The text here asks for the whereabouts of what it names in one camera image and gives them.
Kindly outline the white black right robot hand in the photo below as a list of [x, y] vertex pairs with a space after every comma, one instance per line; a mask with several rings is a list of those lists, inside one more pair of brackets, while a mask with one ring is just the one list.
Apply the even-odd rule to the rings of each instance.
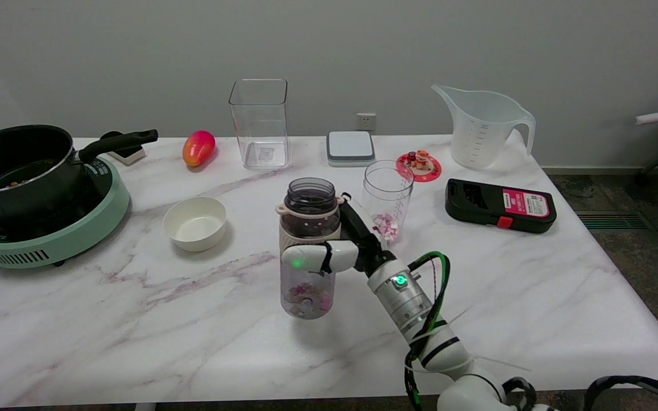
[[366, 210], [346, 192], [338, 197], [339, 239], [289, 245], [281, 262], [300, 271], [331, 274], [354, 269], [367, 278], [395, 260], [386, 240]]

